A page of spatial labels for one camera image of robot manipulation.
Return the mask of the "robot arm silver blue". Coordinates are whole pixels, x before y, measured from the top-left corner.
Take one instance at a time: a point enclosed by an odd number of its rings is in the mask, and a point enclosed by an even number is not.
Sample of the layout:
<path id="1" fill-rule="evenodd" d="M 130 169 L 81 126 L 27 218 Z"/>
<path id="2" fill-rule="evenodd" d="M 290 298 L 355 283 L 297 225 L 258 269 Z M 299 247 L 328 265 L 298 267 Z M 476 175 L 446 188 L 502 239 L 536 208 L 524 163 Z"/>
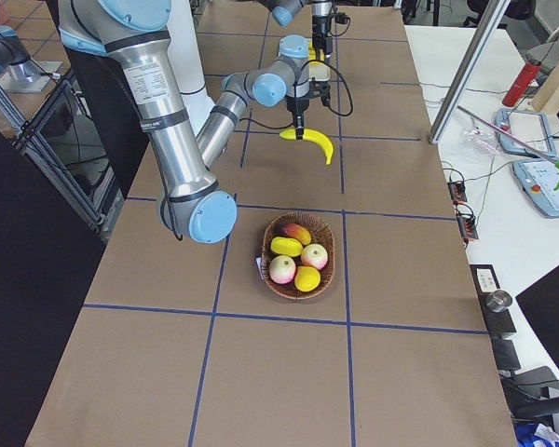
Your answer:
<path id="1" fill-rule="evenodd" d="M 331 28 L 334 15 L 332 1 L 306 0 L 257 0 L 272 15 L 275 22 L 286 27 L 293 22 L 296 15 L 307 5 L 311 5 L 311 43 L 315 55 L 329 58 L 333 53 Z"/>
<path id="2" fill-rule="evenodd" d="M 252 102 L 273 107 L 309 90 L 309 46 L 290 34 L 269 66 L 232 74 L 202 126 L 191 94 L 204 88 L 195 23 L 187 1 L 60 1 L 60 35 L 69 49 L 119 63 L 155 153 L 164 197 L 162 222 L 177 237 L 217 243 L 232 231 L 237 205 L 210 168 Z"/>

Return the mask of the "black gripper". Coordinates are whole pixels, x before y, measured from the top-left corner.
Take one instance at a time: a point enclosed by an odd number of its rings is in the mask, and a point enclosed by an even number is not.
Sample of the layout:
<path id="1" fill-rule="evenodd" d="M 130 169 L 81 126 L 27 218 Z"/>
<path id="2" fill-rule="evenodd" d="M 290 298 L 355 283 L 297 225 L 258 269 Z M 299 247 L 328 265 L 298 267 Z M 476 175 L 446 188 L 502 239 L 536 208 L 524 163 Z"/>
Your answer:
<path id="1" fill-rule="evenodd" d="M 304 139 L 305 111 L 311 101 L 319 100 L 324 107 L 329 107 L 331 102 L 331 88 L 327 81 L 308 81 L 306 86 L 294 85 L 285 96 L 287 110 L 292 115 L 292 124 L 295 128 L 295 139 Z"/>
<path id="2" fill-rule="evenodd" d="M 326 60 L 331 56 L 333 38 L 329 16 L 312 16 L 312 47 L 317 60 Z"/>

